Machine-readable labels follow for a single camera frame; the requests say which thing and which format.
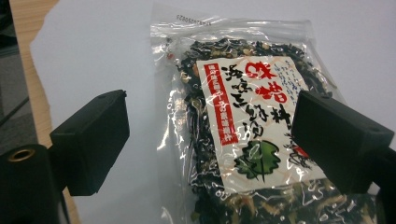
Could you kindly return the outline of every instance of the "red vertical label strip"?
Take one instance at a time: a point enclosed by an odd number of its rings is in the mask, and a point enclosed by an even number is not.
[[[213,96],[219,138],[222,146],[238,143],[238,136],[233,126],[233,112],[228,100],[227,92],[221,78],[217,63],[205,64],[207,86]]]

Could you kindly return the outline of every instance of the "wooden edge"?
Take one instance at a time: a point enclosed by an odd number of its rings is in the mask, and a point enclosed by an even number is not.
[[[23,71],[29,92],[38,143],[50,147],[50,106],[33,64],[30,43],[41,29],[47,13],[58,0],[10,0],[14,26],[18,38]],[[70,221],[79,224],[78,210],[68,190],[64,190]]]

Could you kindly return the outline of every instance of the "white label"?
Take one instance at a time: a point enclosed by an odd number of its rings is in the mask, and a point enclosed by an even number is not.
[[[325,175],[290,139],[300,90],[290,57],[198,61],[226,192],[288,185]]]

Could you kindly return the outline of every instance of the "white background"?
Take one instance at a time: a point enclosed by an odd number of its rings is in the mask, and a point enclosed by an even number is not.
[[[228,18],[311,20],[318,54],[348,105],[396,130],[395,1],[162,3]],[[83,223],[160,222],[152,5],[151,0],[61,0],[32,44],[54,128],[98,94],[128,92],[131,137],[99,193],[76,198]]]

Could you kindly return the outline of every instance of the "plastic bag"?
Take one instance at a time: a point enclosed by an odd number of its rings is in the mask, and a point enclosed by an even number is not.
[[[155,5],[151,24],[163,219],[374,223],[374,198],[341,195],[290,136],[298,91],[343,101],[310,22],[180,12]]]

